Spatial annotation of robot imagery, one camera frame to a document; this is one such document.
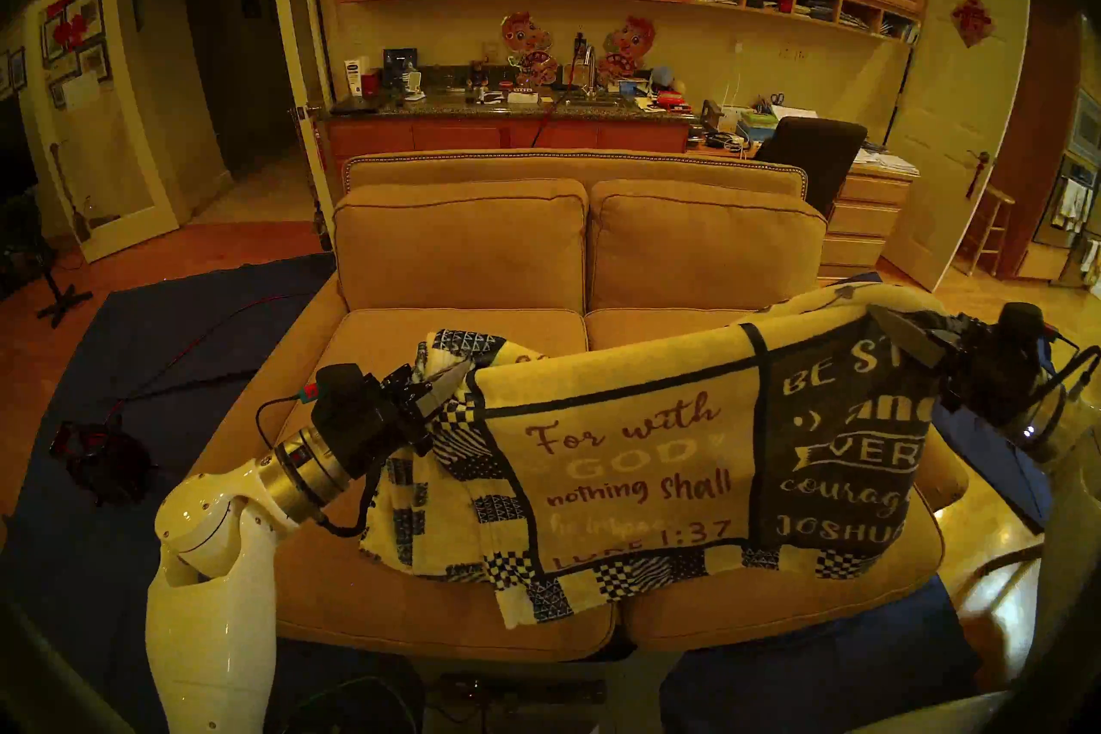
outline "blanket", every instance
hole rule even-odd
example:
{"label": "blanket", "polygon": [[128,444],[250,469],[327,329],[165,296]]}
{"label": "blanket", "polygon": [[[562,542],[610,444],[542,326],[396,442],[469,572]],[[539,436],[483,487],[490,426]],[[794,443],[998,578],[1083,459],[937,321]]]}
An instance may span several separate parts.
{"label": "blanket", "polygon": [[713,331],[565,358],[473,331],[415,373],[472,369],[395,453],[361,547],[490,582],[510,627],[731,570],[860,577],[898,538],[936,376],[866,310],[933,296],[837,285]]}

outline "loveseat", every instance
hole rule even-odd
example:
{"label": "loveseat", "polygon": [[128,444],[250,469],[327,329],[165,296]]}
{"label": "loveseat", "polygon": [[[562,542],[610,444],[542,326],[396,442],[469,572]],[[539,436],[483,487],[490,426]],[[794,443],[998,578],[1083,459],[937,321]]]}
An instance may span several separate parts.
{"label": "loveseat", "polygon": [[[806,175],[767,163],[548,151],[351,161],[335,216],[337,273],[249,383],[193,473],[263,454],[261,403],[324,365],[382,377],[440,328],[502,336],[547,355],[737,322],[816,286],[822,217]],[[309,406],[265,409],[280,439]],[[373,562],[355,539],[306,525],[277,551],[280,634],[430,657],[585,658],[617,625],[641,648],[682,650],[780,634],[903,598],[936,571],[934,512],[967,473],[930,430],[898,540],[863,577],[745,569],[676,583],[559,622],[505,629],[488,583],[444,583]],[[359,486],[328,507],[355,521]]]}

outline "countertop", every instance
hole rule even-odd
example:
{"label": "countertop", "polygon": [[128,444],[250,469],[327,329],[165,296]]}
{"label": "countertop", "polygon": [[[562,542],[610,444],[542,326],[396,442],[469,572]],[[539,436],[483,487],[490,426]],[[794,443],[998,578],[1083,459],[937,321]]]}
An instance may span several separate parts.
{"label": "countertop", "polygon": [[[562,92],[546,89],[546,97],[556,100]],[[546,103],[467,103],[466,94],[427,92],[424,100],[399,102],[395,98],[384,100],[381,106],[377,101],[361,97],[349,97],[337,103],[328,118],[334,121],[388,119],[388,118],[506,118],[537,120],[543,117],[549,106]],[[579,91],[571,92],[555,111],[555,119],[571,121],[640,121],[653,124],[688,125],[696,121],[691,114],[672,114],[669,112],[648,112],[637,107],[633,101],[619,95],[598,95],[593,100],[586,100]]]}

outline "couch cushion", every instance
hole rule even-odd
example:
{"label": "couch cushion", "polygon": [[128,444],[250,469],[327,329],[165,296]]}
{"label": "couch cushion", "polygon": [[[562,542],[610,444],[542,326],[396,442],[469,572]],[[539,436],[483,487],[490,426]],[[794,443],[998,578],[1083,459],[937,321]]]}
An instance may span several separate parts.
{"label": "couch cushion", "polygon": [[863,577],[819,580],[757,568],[728,571],[628,599],[624,624],[646,650],[774,636],[905,598],[936,573],[942,556],[940,529],[912,491],[902,536]]}
{"label": "couch cushion", "polygon": [[745,310],[691,308],[604,308],[585,317],[589,349],[614,349],[629,343],[710,331],[741,321]]}
{"label": "couch cushion", "polygon": [[787,195],[675,180],[592,187],[590,310],[772,305],[814,288],[826,220]]}
{"label": "couch cushion", "polygon": [[[318,366],[356,362],[382,379],[408,363],[417,343],[440,328],[484,331],[548,355],[586,350],[585,325],[567,310],[357,310],[337,329]],[[308,423],[296,405],[281,437]],[[361,486],[327,508],[334,523],[356,521]],[[355,539],[306,524],[275,556],[280,634],[297,639],[432,657],[567,660],[611,636],[603,606],[552,624],[506,631],[489,583],[445,583],[377,565]]]}
{"label": "couch cushion", "polygon": [[356,189],[334,217],[345,298],[352,310],[581,313],[586,209],[576,180]]}

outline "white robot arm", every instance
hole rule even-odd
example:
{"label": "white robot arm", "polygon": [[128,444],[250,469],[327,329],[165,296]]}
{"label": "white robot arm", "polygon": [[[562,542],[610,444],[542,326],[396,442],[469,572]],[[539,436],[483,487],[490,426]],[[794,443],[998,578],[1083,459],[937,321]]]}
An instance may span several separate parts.
{"label": "white robot arm", "polygon": [[[353,365],[318,371],[313,427],[231,473],[188,478],[161,504],[145,649],[173,734],[260,734],[275,676],[275,548],[307,521],[358,537],[385,460],[427,451],[424,423],[468,370],[422,384],[407,366],[381,384]],[[321,510],[358,479],[359,523],[333,527]]]}

